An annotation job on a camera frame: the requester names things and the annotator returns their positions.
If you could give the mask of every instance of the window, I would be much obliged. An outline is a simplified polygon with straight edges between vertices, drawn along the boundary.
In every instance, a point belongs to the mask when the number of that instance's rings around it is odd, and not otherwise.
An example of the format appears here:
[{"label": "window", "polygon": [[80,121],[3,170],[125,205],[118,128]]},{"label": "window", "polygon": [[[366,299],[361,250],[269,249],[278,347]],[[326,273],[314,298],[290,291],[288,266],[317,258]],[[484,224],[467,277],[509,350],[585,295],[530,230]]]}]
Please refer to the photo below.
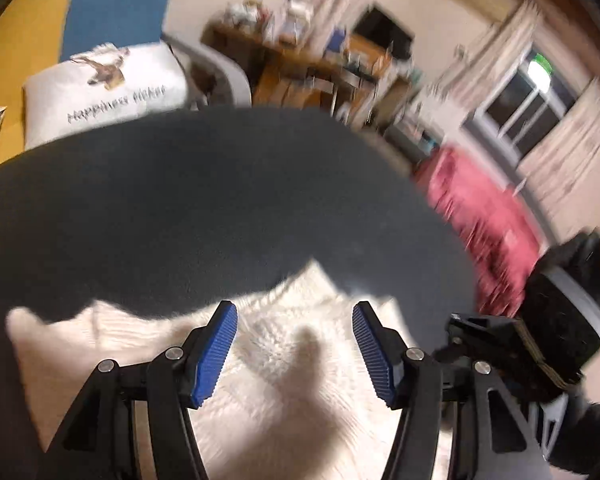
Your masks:
[{"label": "window", "polygon": [[551,63],[531,48],[496,97],[475,119],[516,166],[573,106],[577,97]]}]

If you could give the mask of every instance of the red blanket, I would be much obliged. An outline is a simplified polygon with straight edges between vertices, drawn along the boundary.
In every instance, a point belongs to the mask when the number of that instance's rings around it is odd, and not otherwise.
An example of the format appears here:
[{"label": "red blanket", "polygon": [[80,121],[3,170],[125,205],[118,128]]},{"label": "red blanket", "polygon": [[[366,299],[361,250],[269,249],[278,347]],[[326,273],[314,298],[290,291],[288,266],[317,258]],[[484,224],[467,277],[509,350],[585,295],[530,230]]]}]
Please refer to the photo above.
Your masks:
[{"label": "red blanket", "polygon": [[524,203],[455,148],[435,153],[418,168],[415,181],[472,256],[478,312],[513,317],[541,246]]}]

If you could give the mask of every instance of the yellow sofa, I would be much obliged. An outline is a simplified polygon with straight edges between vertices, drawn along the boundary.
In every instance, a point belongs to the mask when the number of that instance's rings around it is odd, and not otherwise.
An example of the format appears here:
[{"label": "yellow sofa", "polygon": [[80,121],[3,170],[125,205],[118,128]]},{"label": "yellow sofa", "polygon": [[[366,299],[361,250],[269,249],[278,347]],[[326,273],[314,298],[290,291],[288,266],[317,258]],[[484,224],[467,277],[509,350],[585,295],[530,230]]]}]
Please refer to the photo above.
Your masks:
[{"label": "yellow sofa", "polygon": [[0,16],[0,163],[24,150],[26,79],[58,63],[70,0],[12,0]]}]

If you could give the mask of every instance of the blue gripper pad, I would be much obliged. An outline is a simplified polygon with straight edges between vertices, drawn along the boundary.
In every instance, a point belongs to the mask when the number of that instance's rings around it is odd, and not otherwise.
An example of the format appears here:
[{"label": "blue gripper pad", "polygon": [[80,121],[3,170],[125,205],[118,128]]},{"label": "blue gripper pad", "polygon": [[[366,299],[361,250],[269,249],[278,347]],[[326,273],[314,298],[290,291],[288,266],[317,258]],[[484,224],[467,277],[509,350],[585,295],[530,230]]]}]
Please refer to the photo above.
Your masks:
[{"label": "blue gripper pad", "polygon": [[191,391],[195,408],[213,394],[237,329],[238,310],[233,303],[222,301],[201,335],[202,346],[197,348],[199,357]]},{"label": "blue gripper pad", "polygon": [[382,326],[367,301],[353,308],[352,325],[376,395],[391,407],[404,377],[402,354],[407,346],[395,330]]}]

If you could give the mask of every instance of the green light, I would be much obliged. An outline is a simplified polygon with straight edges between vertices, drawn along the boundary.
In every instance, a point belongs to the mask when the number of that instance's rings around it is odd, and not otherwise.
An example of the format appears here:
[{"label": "green light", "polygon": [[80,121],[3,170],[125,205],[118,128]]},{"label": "green light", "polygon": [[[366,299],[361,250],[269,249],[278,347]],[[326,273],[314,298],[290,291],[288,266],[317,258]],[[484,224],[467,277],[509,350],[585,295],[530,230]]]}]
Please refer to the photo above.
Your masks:
[{"label": "green light", "polygon": [[536,54],[536,57],[533,59],[538,65],[540,65],[544,70],[551,75],[554,72],[554,67],[551,66],[548,59],[545,58],[542,54]]}]

